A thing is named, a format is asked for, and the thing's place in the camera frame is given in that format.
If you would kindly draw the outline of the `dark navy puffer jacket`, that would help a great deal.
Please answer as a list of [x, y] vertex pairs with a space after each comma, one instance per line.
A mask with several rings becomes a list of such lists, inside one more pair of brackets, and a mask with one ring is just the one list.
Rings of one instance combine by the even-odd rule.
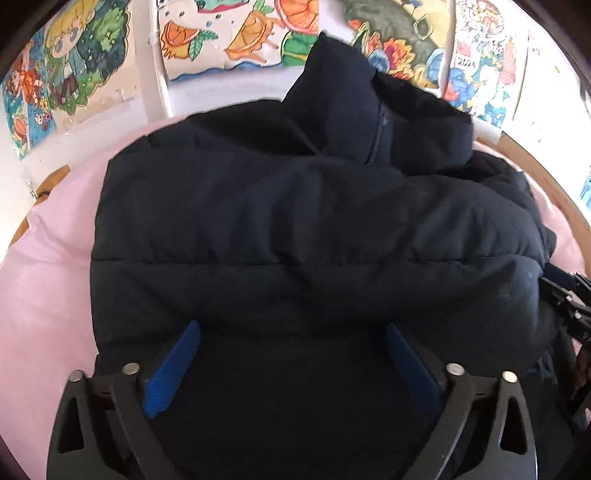
[[90, 291], [100, 375], [197, 354], [151, 420], [184, 479], [398, 479], [435, 423], [388, 330], [515, 372], [542, 479], [569, 479], [574, 354], [539, 293], [555, 234], [470, 117], [322, 36], [283, 101], [197, 114], [108, 164]]

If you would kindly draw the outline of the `2024 dragon drawing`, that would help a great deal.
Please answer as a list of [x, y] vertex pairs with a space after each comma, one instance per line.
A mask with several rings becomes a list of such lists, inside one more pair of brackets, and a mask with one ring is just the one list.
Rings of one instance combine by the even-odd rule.
[[528, 16], [513, 1], [457, 1], [444, 99], [502, 128], [517, 107], [528, 52]]

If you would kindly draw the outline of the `grey whale flowers drawing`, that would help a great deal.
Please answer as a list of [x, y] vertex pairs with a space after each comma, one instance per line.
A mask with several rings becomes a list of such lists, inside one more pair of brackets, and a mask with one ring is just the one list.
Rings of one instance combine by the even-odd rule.
[[453, 37], [452, 1], [345, 1], [352, 45], [377, 71], [440, 95]]

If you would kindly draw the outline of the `red-haired mermaid drawing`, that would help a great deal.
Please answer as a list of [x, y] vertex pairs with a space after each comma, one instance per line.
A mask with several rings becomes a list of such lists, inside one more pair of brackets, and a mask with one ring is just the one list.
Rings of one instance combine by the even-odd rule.
[[8, 130], [20, 160], [56, 132], [42, 44], [43, 34], [39, 31], [26, 43], [2, 80]]

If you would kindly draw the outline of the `blonde anime girl drawing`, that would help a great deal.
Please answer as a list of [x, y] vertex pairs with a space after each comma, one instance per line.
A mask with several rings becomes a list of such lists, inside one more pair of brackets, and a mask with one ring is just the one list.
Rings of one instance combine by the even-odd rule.
[[130, 1], [69, 2], [46, 25], [43, 54], [60, 131], [141, 93]]

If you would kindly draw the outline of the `orange slices drink drawing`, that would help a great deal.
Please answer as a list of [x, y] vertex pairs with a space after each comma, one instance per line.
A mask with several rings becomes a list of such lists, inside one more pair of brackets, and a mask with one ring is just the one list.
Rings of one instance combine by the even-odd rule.
[[317, 1], [157, 1], [171, 81], [232, 69], [303, 66], [320, 32]]

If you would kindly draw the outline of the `wooden bed frame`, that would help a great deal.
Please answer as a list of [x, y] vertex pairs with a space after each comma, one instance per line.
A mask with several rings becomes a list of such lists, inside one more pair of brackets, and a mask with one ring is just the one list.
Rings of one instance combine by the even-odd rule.
[[[75, 138], [67, 134], [64, 138], [54, 138], [23, 161], [13, 158], [10, 149], [1, 150], [1, 250], [6, 251], [9, 243], [20, 227], [21, 221], [35, 203], [33, 196], [43, 189], [42, 183], [49, 177], [62, 176], [71, 168], [86, 161], [111, 158], [119, 150], [144, 134], [142, 129], [130, 132], [110, 145], [99, 144], [92, 147], [88, 140], [82, 144], [88, 148], [84, 152], [74, 145]], [[552, 220], [550, 228], [559, 238], [558, 254], [572, 257], [575, 242], [580, 248], [585, 263], [590, 263], [590, 214], [576, 197], [571, 197], [550, 171], [519, 145], [509, 135], [503, 133], [497, 142], [479, 136], [474, 142], [478, 150], [500, 156], [524, 170], [541, 188], [548, 198], [549, 208], [546, 216]]]

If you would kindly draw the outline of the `white wall pipe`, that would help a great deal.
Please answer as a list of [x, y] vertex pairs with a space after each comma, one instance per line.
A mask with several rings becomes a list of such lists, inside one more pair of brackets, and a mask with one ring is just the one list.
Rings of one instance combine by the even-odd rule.
[[160, 50], [156, 2], [133, 1], [131, 13], [135, 59], [147, 120], [155, 122], [168, 119], [172, 116], [173, 108]]

